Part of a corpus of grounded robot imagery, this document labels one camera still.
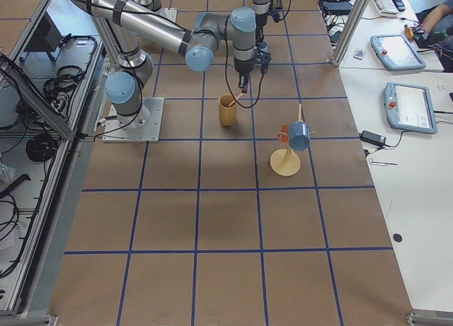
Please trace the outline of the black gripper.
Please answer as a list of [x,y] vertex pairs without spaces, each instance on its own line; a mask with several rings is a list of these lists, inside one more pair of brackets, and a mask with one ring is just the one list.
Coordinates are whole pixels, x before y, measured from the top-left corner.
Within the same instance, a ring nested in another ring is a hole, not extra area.
[[268,23],[268,13],[256,14],[256,43],[264,41],[264,27]]
[[255,50],[233,49],[234,68],[239,73],[238,89],[242,93],[248,92],[249,74],[255,65]]

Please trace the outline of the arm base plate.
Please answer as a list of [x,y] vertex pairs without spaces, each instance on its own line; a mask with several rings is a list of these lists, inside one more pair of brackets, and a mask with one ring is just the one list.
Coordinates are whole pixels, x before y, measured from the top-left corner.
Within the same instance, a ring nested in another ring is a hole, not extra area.
[[158,142],[164,111],[163,97],[144,98],[138,116],[119,116],[105,123],[105,143]]
[[173,22],[176,22],[177,12],[178,10],[176,8],[164,8],[164,7],[161,7],[158,11],[156,11],[156,13],[159,14],[160,16],[163,16]]

